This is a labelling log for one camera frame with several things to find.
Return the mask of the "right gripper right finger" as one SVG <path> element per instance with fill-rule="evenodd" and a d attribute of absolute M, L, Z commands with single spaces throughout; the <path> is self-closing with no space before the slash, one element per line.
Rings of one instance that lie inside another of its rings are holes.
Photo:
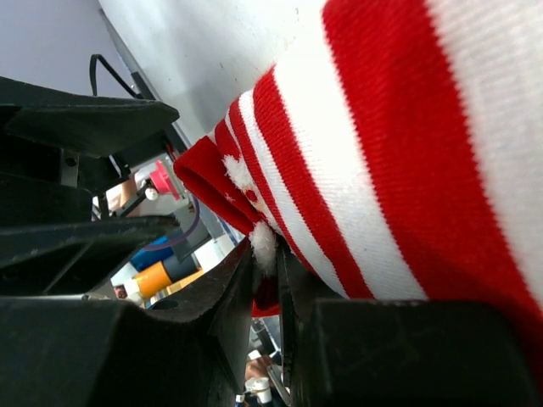
<path fill-rule="evenodd" d="M 284 379 L 295 406 L 539 406 L 506 320 L 462 301 L 341 298 L 277 255 Z"/>

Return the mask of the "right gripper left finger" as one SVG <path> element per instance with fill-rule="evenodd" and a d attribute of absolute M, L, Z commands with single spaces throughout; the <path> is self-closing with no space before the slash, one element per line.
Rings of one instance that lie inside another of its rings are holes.
<path fill-rule="evenodd" d="M 253 254 L 150 309 L 121 300 L 1 302 L 4 406 L 231 406 L 243 391 Z"/>

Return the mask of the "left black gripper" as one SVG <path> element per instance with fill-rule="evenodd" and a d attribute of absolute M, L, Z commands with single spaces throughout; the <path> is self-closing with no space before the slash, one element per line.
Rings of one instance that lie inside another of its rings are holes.
<path fill-rule="evenodd" d="M 178 118 L 156 100 L 1 79 L 3 296 L 90 292 L 178 227 L 159 215 L 89 221 L 92 201 L 128 177 L 124 162 L 113 164 L 116 154 Z"/>

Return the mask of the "red white striped sock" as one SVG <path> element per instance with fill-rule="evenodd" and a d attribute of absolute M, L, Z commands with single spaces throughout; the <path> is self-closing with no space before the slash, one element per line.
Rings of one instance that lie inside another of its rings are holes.
<path fill-rule="evenodd" d="M 542 330 L 542 4 L 328 1 L 175 163 L 347 298 L 467 299 Z"/>

